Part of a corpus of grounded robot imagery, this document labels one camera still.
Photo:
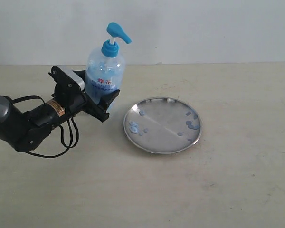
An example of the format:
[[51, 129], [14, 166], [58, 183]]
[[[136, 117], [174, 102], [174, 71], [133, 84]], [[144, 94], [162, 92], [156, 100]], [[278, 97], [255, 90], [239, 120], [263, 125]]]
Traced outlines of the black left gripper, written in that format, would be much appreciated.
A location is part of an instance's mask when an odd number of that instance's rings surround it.
[[[84, 81], [85, 70], [73, 70], [76, 76], [72, 76], [74, 81]], [[102, 123], [109, 118], [107, 112], [112, 102], [119, 95], [117, 89], [107, 95], [103, 95], [96, 104], [88, 95], [76, 89], [74, 84], [56, 83], [51, 99], [51, 116], [74, 116], [81, 112], [85, 106], [85, 112]]]

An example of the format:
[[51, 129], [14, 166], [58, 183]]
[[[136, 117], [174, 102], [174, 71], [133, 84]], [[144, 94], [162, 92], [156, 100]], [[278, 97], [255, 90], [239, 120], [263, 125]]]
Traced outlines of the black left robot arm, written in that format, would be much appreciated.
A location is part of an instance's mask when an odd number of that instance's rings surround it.
[[33, 151], [47, 138], [52, 130], [67, 123], [70, 133], [70, 143], [66, 144], [64, 137], [60, 140], [68, 151], [74, 148], [79, 141], [79, 130], [74, 117], [81, 111], [104, 122], [108, 119], [108, 108], [120, 91], [115, 89], [103, 95], [95, 103], [85, 92], [84, 70], [72, 71], [60, 66], [53, 66], [49, 75], [54, 79], [56, 86], [52, 99], [43, 102], [31, 111], [21, 112], [16, 103], [41, 99], [40, 96], [31, 95], [17, 99], [0, 95], [0, 139], [7, 142], [14, 150], [33, 156]]

